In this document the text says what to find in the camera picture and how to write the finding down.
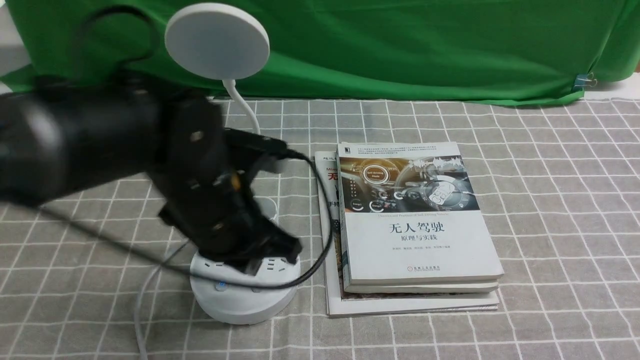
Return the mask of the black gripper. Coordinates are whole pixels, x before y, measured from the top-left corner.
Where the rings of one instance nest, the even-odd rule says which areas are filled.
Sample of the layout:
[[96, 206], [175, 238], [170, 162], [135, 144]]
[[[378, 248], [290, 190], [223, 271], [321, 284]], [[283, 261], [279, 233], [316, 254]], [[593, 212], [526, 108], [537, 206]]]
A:
[[265, 259], [295, 264], [301, 241], [263, 214], [243, 170], [231, 164], [222, 110], [202, 96], [171, 101], [150, 178], [166, 198], [161, 217], [204, 257], [246, 275]]

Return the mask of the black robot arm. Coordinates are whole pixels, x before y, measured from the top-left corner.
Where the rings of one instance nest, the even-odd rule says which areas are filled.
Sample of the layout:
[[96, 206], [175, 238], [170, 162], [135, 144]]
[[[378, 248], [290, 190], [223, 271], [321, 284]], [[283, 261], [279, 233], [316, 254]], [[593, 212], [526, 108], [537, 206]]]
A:
[[294, 264], [302, 251], [250, 186], [286, 152], [283, 141], [226, 128], [221, 105], [194, 89], [44, 79], [1, 96], [3, 202], [36, 208], [144, 173], [165, 198], [163, 223], [206, 259], [240, 271], [265, 258]]

